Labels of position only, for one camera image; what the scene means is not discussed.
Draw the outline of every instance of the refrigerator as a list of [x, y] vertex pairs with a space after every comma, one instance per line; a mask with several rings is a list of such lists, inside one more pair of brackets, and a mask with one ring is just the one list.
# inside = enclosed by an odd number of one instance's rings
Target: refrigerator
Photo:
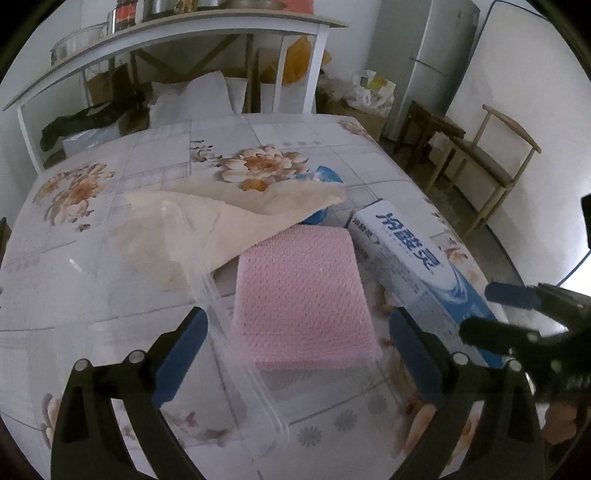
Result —
[[398, 140], [412, 100], [445, 113], [466, 71], [479, 16], [470, 0], [382, 0], [366, 68], [396, 84], [383, 136]]

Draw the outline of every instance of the gray seat cushion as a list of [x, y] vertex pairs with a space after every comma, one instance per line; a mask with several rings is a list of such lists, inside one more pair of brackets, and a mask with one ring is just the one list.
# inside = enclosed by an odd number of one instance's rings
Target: gray seat cushion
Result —
[[472, 145], [472, 142], [468, 140], [462, 140], [458, 137], [452, 137], [450, 140], [458, 149], [478, 163], [501, 187], [507, 188], [513, 183], [513, 177], [483, 149]]

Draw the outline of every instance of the yellow bag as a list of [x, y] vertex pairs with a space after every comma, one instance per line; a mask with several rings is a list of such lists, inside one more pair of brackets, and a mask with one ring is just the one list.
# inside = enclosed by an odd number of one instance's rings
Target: yellow bag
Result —
[[[306, 35], [302, 35], [285, 55], [285, 68], [283, 70], [283, 85], [297, 82], [304, 78], [308, 72], [308, 64], [312, 53], [312, 45]], [[322, 56], [322, 66], [332, 60], [330, 54], [325, 50]], [[277, 78], [277, 66], [279, 60], [274, 61], [261, 74], [262, 83], [275, 83]]]

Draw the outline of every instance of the toothpaste box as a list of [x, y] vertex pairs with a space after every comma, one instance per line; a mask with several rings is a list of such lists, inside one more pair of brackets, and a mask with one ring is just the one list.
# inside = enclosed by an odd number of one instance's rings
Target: toothpaste box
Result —
[[501, 357], [466, 345], [459, 326], [468, 317], [496, 320], [484, 300], [408, 216], [386, 200], [356, 212], [348, 230], [358, 260], [405, 307], [419, 327], [450, 352], [464, 352], [483, 366], [500, 367]]

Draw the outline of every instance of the pink textured towel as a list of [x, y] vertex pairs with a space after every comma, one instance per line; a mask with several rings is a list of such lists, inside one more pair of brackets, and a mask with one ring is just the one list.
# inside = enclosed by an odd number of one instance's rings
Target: pink textured towel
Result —
[[240, 256], [231, 346], [260, 368], [360, 367], [379, 356], [344, 228], [296, 225]]

